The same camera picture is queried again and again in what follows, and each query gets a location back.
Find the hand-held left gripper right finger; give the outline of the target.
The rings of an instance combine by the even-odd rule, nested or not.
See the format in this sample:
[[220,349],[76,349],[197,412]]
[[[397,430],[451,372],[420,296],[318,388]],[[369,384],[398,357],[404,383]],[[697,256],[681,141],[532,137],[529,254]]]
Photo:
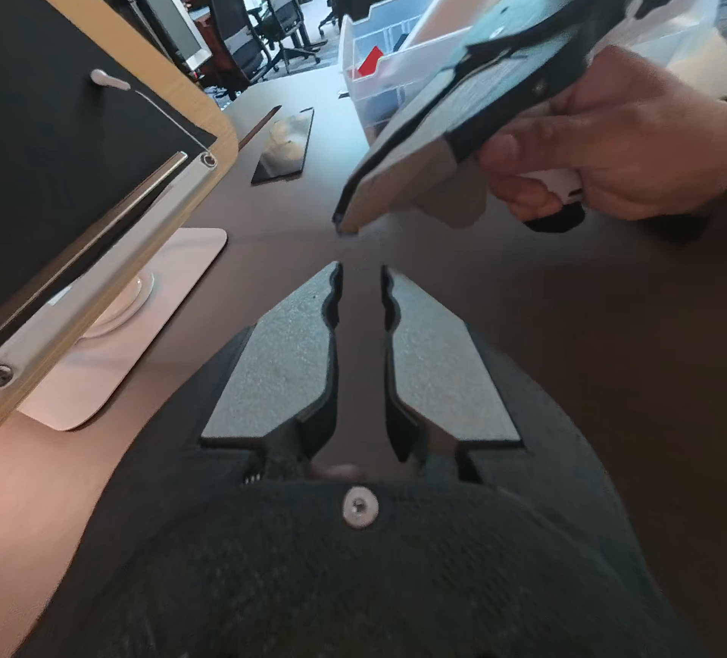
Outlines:
[[459,316],[390,267],[380,272],[387,336],[385,423],[397,459],[519,449],[523,439]]

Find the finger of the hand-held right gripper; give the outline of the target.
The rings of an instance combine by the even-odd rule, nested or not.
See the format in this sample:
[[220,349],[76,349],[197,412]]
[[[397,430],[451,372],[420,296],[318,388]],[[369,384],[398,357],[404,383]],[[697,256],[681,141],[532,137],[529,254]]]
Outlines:
[[431,163],[451,167],[472,157],[486,136],[504,125],[479,117],[501,94],[510,60],[497,59],[458,74],[435,73],[389,120],[346,181],[334,209],[340,235],[356,235],[394,211],[396,198]]
[[475,157],[451,167],[443,162],[423,168],[397,195],[396,208],[415,208],[451,229],[473,226],[485,213],[488,180]]

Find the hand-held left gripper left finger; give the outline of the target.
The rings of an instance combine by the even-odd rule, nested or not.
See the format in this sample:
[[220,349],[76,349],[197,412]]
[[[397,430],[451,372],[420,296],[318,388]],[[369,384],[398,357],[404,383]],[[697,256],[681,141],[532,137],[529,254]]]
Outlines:
[[201,433],[210,447],[271,449],[292,436],[310,460],[337,424],[343,265],[331,262],[254,325]]

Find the clear plastic bin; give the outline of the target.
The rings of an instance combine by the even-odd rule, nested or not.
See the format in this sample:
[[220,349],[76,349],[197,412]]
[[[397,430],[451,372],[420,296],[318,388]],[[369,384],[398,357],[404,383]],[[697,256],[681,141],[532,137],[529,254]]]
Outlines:
[[[432,1],[383,0],[370,7],[366,18],[353,21],[349,16],[343,17],[339,65],[348,96],[370,143],[393,114],[446,64],[468,32],[461,30],[400,51]],[[376,73],[357,78],[358,66],[375,45],[384,53]]]

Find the person's right hand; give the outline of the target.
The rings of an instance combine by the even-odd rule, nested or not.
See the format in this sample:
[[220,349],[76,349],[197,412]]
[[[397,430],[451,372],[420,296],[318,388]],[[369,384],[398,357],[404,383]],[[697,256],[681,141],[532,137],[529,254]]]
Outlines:
[[585,206],[622,220],[691,213],[725,194],[725,102],[636,53],[605,47],[545,110],[477,154],[491,193],[522,222],[563,206],[533,172],[577,172]]

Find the black smartphone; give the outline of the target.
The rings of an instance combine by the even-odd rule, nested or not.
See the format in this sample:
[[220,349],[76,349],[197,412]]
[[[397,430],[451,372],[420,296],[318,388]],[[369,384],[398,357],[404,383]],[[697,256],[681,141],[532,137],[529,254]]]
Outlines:
[[250,181],[252,187],[302,176],[314,116],[315,108],[309,107],[273,123]]

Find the white stand base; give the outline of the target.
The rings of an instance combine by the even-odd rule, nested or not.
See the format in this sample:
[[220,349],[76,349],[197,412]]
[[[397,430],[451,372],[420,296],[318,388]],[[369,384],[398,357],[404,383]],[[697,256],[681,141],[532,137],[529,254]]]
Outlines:
[[179,228],[16,408],[59,432],[93,418],[222,252],[220,228]]

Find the wood-edged black board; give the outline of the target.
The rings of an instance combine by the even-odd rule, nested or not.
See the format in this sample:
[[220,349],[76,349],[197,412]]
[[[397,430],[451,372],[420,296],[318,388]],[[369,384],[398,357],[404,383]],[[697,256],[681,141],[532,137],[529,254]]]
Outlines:
[[[104,0],[2,0],[2,419],[230,171],[229,120]],[[202,150],[129,82],[203,142]]]

